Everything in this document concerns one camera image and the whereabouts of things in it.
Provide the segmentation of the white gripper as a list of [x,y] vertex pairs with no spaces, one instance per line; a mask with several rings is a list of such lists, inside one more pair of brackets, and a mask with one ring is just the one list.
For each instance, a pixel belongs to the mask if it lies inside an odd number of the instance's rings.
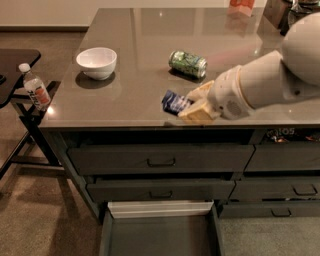
[[254,109],[242,93],[240,71],[241,66],[238,65],[220,74],[215,81],[208,81],[190,91],[186,97],[196,102],[181,111],[178,117],[187,124],[207,125],[217,119],[220,113],[229,120],[250,116]]

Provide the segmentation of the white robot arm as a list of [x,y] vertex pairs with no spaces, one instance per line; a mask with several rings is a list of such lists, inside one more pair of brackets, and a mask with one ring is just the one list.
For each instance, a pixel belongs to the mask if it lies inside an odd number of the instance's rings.
[[190,91],[187,98],[193,103],[178,117],[206,125],[219,117],[237,120],[266,106],[318,96],[319,31],[320,13],[300,19],[286,33],[280,50],[237,65]]

